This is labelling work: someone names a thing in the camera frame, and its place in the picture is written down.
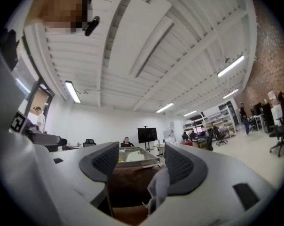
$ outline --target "jeans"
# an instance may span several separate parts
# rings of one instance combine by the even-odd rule
[[[245,125],[245,131],[246,131],[246,134],[248,135],[249,134],[249,121],[245,118],[242,119],[242,123]]]

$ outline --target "woman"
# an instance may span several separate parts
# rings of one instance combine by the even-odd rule
[[[245,125],[245,131],[246,131],[246,134],[249,135],[249,121],[247,119],[247,116],[246,116],[246,112],[245,112],[245,105],[243,102],[240,102],[240,116],[241,116],[241,121],[242,123]]]
[[[132,147],[134,146],[133,143],[129,142],[129,138],[124,138],[123,143],[121,143],[121,147]]]

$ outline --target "black mesh cover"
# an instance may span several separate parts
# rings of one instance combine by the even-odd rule
[[[165,157],[170,185],[181,181],[193,171],[193,162],[170,146],[165,146]]]
[[[191,152],[165,142],[165,157],[170,178],[168,196],[189,194],[207,177],[206,163]]]
[[[110,176],[119,160],[119,146],[114,146],[101,155],[95,157],[92,165],[98,171]]]
[[[81,159],[81,171],[95,182],[108,182],[119,159],[119,142],[112,142],[88,156]]]

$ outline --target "floor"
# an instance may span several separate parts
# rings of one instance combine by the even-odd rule
[[[280,158],[278,158],[279,148],[269,153],[269,149],[276,145],[277,138],[269,137],[262,130],[252,131],[247,136],[244,129],[240,128],[236,136],[227,140],[226,145],[217,146],[215,142],[213,151],[244,162],[274,188],[281,186],[284,179],[284,147]]]

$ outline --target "white wall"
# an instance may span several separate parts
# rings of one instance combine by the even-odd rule
[[[67,137],[68,123],[70,120],[73,101],[65,101],[59,94],[55,95],[47,114],[45,131],[48,134]]]
[[[148,126],[157,128],[158,140],[162,143],[163,131],[168,129],[170,120],[171,118],[167,119],[160,114],[74,105],[67,123],[66,138],[70,145],[76,145],[78,142],[82,144],[87,138],[101,144],[110,141],[123,142],[125,137],[129,137],[135,146],[139,146],[137,129]],[[181,135],[183,132],[181,120],[174,118],[174,125],[176,135]]]

